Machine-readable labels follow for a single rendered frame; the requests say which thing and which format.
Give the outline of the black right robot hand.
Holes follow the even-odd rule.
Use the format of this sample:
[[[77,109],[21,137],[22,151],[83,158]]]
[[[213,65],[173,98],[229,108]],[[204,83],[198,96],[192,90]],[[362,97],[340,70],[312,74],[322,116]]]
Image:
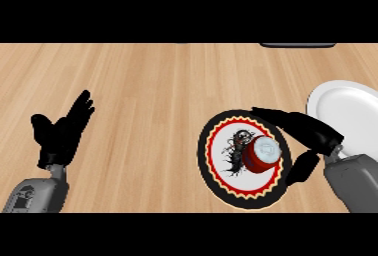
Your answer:
[[[344,136],[326,123],[300,112],[254,107],[251,114],[278,126],[307,147],[307,151],[297,157],[285,179],[288,186],[304,182],[319,163],[319,154],[331,155],[343,143]]]

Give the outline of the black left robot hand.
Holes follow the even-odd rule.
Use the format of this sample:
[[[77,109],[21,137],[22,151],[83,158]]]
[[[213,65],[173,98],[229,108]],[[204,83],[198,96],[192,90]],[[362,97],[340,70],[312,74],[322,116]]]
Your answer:
[[[50,165],[71,164],[81,134],[95,112],[90,92],[84,90],[73,104],[68,114],[56,122],[43,114],[31,116],[34,140],[42,146],[37,166],[46,169]]]

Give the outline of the white plate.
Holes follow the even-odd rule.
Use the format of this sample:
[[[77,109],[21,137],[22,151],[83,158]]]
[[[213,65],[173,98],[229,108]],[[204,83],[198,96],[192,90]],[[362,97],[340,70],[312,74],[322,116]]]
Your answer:
[[[332,80],[307,98],[306,113],[344,136],[341,157],[366,154],[378,161],[378,91],[366,85]]]

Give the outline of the red can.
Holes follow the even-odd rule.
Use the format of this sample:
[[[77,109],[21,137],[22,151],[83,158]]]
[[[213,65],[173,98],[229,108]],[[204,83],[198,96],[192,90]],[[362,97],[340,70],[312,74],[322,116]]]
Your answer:
[[[282,150],[269,136],[257,136],[242,151],[242,163],[256,174],[266,172],[279,162]]]

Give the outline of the black red patterned plate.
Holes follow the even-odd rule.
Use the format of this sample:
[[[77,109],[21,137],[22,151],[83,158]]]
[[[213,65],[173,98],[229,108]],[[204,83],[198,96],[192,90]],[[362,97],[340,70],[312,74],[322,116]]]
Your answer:
[[[242,159],[244,153],[253,154],[248,148],[262,137],[272,138],[279,146],[276,163]],[[225,203],[257,210],[279,201],[293,161],[282,133],[267,121],[247,110],[219,113],[204,126],[197,156],[204,182]]]

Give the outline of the dark flat appliance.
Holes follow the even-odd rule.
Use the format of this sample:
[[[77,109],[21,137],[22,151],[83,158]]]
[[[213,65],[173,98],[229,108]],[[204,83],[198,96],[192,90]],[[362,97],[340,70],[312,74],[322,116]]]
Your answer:
[[[260,43],[267,48],[331,48],[337,43]]]

